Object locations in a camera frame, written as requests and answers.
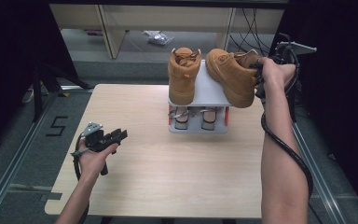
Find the shoe rack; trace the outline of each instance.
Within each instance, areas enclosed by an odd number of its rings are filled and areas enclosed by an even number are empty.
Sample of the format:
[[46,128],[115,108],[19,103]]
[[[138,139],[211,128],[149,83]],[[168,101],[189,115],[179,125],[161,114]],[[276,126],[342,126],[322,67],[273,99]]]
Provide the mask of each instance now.
[[[177,106],[168,97],[169,112],[176,110]],[[196,89],[193,102],[186,105],[189,114],[187,129],[180,130],[175,128],[175,118],[169,117],[169,129],[172,133],[226,133],[228,125],[228,112],[231,104],[228,102],[223,87],[220,83],[213,80],[205,67],[205,60],[201,61],[200,70],[196,78]],[[216,120],[213,130],[201,128],[203,116],[197,113],[203,107],[217,107]]]

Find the hand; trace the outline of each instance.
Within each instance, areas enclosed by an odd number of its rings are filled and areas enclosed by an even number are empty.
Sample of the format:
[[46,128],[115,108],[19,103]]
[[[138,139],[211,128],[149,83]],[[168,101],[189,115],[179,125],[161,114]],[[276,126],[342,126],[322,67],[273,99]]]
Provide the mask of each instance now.
[[[104,151],[93,152],[87,151],[80,157],[80,168],[82,178],[91,178],[96,180],[105,165],[106,158],[114,151],[116,151],[118,144],[112,144]],[[84,139],[80,139],[79,150],[86,148]]]
[[274,86],[283,90],[295,75],[296,66],[294,64],[276,64],[267,57],[258,59],[258,62],[263,64],[262,77],[267,86]]

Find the tan work boot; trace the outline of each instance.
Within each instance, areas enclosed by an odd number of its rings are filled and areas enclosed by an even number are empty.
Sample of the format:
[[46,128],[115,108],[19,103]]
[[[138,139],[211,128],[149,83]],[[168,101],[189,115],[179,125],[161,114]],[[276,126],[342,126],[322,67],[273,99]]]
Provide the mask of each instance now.
[[257,70],[249,66],[258,58],[254,49],[247,53],[213,49],[206,56],[208,74],[223,85],[228,101],[235,107],[245,108],[254,101]]
[[176,105],[189,105],[193,102],[195,82],[200,70],[201,52],[191,49],[173,49],[168,64],[170,78],[170,100]]

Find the white shelf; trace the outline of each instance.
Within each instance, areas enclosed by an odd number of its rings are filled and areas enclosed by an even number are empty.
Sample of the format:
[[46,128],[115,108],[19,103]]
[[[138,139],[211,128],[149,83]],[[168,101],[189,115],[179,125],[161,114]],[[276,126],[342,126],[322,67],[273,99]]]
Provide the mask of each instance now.
[[[168,98],[168,104],[177,106]],[[193,102],[187,106],[231,106],[220,83],[213,80],[205,67],[205,61],[201,61],[199,73],[196,78],[196,91]]]
[[[178,105],[173,104],[168,98],[168,104],[172,106],[172,110],[176,109]],[[185,105],[187,107],[203,107],[203,106],[215,106],[222,107],[216,113],[216,121],[214,123],[214,130],[204,130],[202,125],[202,114],[198,114],[193,117],[188,115],[187,129],[179,130],[175,129],[175,119],[172,119],[170,125],[170,131],[172,133],[226,133],[227,125],[226,107],[231,106],[228,102],[225,94],[223,93],[223,87],[220,83],[213,80],[209,75],[205,67],[205,61],[201,61],[199,73],[196,78],[196,90],[194,94],[194,100],[191,104]]]

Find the table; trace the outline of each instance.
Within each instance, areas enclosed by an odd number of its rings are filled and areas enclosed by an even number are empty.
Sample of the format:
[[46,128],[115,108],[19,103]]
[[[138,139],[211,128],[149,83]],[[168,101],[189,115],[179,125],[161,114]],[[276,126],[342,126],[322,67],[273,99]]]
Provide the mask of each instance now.
[[45,210],[57,215],[77,180],[77,137],[90,121],[127,130],[90,198],[90,215],[260,218],[263,106],[230,108],[226,134],[171,133],[168,86],[100,84],[94,89]]

